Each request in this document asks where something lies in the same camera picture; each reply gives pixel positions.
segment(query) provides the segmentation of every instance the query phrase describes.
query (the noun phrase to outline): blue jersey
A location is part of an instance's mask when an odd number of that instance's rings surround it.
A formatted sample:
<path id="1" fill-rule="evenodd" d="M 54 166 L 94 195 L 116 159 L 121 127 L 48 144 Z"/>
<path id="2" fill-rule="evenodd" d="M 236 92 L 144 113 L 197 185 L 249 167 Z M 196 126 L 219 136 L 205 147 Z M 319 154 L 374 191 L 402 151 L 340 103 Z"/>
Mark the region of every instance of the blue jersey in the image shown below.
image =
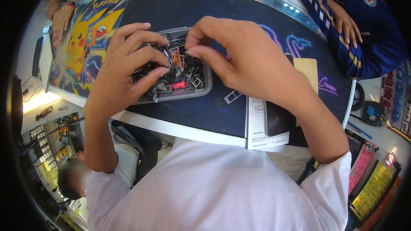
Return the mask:
<path id="1" fill-rule="evenodd" d="M 395 18 L 383 0 L 334 0 L 357 24 L 363 43 L 346 44 L 336 29 L 327 0 L 301 0 L 311 18 L 327 37 L 331 51 L 348 77 L 372 79 L 393 71 L 408 51 Z"/>

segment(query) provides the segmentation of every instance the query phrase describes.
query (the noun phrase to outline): pikachu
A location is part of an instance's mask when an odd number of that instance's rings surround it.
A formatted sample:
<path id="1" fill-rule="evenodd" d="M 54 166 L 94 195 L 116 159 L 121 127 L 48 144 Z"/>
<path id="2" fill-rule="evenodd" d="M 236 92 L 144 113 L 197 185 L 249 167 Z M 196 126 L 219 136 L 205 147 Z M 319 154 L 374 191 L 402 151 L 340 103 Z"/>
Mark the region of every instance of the pikachu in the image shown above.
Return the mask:
<path id="1" fill-rule="evenodd" d="M 90 18 L 88 21 L 80 22 L 81 18 L 84 15 L 84 12 L 81 13 L 79 18 L 77 19 L 76 23 L 74 24 L 73 31 L 70 34 L 69 43 L 66 47 L 66 52 L 68 53 L 68 58 L 66 60 L 66 70 L 72 69 L 74 73 L 77 75 L 77 80 L 80 81 L 80 75 L 84 68 L 84 59 L 87 53 L 87 48 L 90 45 L 86 45 L 88 32 L 90 30 L 90 25 L 95 23 L 101 16 L 106 12 L 107 9 L 103 9 L 100 12 L 96 13 L 94 16 Z M 110 33 L 111 29 L 114 26 L 116 20 L 120 17 L 121 13 L 123 12 L 124 8 L 119 9 L 103 19 L 101 19 L 95 26 L 100 25 L 103 22 L 104 24 L 104 34 Z M 102 31 L 99 27 L 93 27 L 93 31 Z"/>

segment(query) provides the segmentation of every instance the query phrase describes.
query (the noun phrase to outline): hair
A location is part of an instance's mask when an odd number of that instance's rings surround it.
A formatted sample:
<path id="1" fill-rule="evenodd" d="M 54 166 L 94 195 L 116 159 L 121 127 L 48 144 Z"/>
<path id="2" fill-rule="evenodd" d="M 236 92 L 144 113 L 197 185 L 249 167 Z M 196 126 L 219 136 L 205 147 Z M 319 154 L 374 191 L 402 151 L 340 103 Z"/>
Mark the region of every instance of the hair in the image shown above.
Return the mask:
<path id="1" fill-rule="evenodd" d="M 81 196 L 78 192 L 76 192 L 70 184 L 69 178 L 70 174 L 73 171 L 73 168 L 81 164 L 79 161 L 69 161 L 66 162 L 58 171 L 58 187 L 60 189 L 61 194 L 64 197 L 67 197 L 71 200 L 80 199 Z"/>

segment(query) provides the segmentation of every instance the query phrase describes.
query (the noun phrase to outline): white t-shirt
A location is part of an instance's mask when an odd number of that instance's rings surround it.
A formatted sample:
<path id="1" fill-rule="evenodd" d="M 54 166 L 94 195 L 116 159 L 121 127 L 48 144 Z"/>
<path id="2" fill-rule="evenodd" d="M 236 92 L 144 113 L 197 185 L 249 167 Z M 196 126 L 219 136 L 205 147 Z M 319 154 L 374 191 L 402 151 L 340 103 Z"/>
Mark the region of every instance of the white t-shirt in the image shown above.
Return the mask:
<path id="1" fill-rule="evenodd" d="M 262 151 L 176 139 L 131 190 L 93 172 L 90 230 L 344 230 L 351 153 L 299 187 Z"/>
<path id="2" fill-rule="evenodd" d="M 114 151 L 118 155 L 118 164 L 116 169 L 114 170 L 114 173 L 120 174 L 120 176 L 124 179 L 127 187 L 130 189 L 130 187 L 133 185 L 134 180 L 136 180 L 138 151 L 126 144 L 114 145 Z"/>

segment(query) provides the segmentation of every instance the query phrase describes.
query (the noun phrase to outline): plastic container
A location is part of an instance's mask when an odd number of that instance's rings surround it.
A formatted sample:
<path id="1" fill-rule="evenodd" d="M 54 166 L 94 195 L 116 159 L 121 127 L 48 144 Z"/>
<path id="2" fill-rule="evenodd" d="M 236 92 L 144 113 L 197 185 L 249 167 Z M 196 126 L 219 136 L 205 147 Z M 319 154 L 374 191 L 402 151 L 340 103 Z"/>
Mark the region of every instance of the plastic container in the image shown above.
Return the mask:
<path id="1" fill-rule="evenodd" d="M 160 33 L 161 35 L 166 35 L 168 33 L 170 38 L 173 40 L 173 39 L 177 39 L 177 38 L 180 38 L 181 36 L 188 34 L 190 29 L 191 27 L 171 28 L 168 30 L 159 31 L 158 33 Z M 211 67 L 204 62 L 203 62 L 203 82 L 204 82 L 203 90 L 200 90 L 200 91 L 195 91 L 194 89 L 173 90 L 171 93 L 162 93 L 161 96 L 157 99 L 157 102 L 194 98 L 194 97 L 207 95 L 211 91 L 211 88 L 213 87 L 213 78 L 211 75 Z M 138 101 L 137 103 L 133 105 L 146 104 L 146 103 L 152 103 L 152 102 L 154 101 L 152 100 Z"/>

